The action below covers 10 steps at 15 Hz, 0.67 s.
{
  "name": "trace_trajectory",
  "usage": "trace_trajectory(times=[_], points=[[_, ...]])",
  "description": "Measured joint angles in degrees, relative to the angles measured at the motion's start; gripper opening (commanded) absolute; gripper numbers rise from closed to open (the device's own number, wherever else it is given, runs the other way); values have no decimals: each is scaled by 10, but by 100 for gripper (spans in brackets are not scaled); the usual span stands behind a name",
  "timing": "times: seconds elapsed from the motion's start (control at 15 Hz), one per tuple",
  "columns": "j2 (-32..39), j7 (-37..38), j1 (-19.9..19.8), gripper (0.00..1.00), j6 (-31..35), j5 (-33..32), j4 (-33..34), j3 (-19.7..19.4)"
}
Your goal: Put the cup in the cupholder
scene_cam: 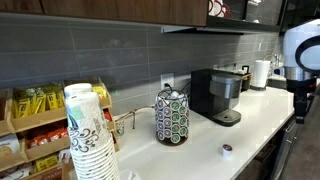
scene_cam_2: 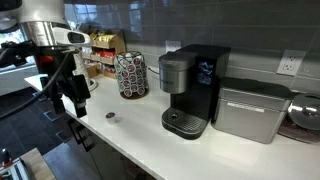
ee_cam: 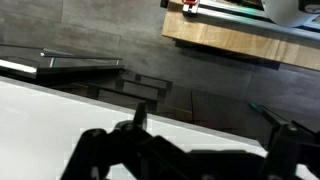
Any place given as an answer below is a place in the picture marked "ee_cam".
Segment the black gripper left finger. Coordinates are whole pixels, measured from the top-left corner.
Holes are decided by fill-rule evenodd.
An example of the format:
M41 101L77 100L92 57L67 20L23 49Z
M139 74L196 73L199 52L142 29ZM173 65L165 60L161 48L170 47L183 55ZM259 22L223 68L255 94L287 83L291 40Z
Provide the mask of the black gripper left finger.
M146 103L138 104L132 124L135 129L145 130L147 128L147 104Z

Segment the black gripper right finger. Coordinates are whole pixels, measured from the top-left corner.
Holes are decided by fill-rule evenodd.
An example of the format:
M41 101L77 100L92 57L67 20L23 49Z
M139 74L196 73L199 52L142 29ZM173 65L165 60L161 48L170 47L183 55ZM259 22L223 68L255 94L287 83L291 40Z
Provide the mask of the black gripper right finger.
M298 146L300 144L299 130L296 125L265 106L256 105L255 110L268 123L264 139L259 140L259 143L266 150L271 150L275 147Z

